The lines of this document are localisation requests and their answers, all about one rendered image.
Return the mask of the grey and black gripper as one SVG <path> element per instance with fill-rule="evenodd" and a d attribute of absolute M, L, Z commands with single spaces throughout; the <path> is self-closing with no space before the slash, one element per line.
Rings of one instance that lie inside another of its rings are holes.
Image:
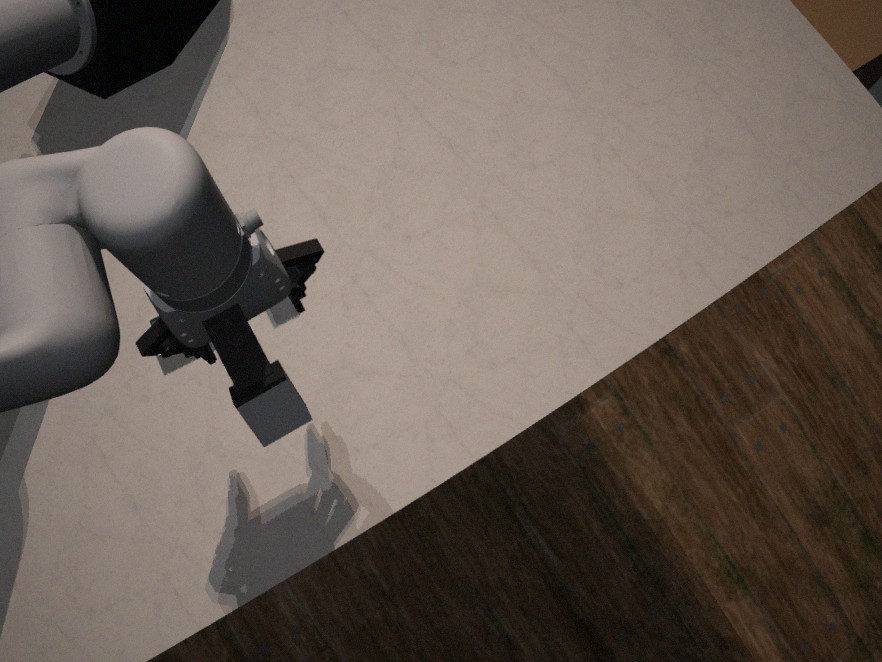
<path fill-rule="evenodd" d="M 184 353 L 186 358 L 201 357 L 212 365 L 217 358 L 208 344 L 211 340 L 202 324 L 203 321 L 236 303 L 249 321 L 278 304 L 288 295 L 298 313 L 305 311 L 300 299 L 306 297 L 304 291 L 307 287 L 304 283 L 315 272 L 317 269 L 315 264 L 324 253 L 319 241 L 312 239 L 275 250 L 260 228 L 251 236 L 249 242 L 252 249 L 248 274 L 239 290 L 216 308 L 202 312 L 175 309 L 142 283 L 149 300 L 161 318 L 136 341 L 141 356 L 161 354 L 162 357 L 170 357 Z M 267 250 L 267 247 L 270 249 Z M 227 305 L 230 301 L 231 303 Z M 223 307 L 224 305 L 227 306 Z M 201 315 L 202 313 L 209 314 Z"/>

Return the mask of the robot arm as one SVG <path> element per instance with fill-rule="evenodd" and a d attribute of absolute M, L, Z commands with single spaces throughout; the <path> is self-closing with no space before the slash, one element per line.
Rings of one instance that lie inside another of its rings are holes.
<path fill-rule="evenodd" d="M 82 70 L 96 40 L 89 0 L 0 0 L 0 93 Z M 102 249 L 169 306 L 202 312 L 239 290 L 263 225 L 255 208 L 234 215 L 194 147 L 162 128 L 1 163 L 0 413 L 81 389 L 114 364 Z M 202 324 L 263 447 L 312 420 L 238 303 Z"/>

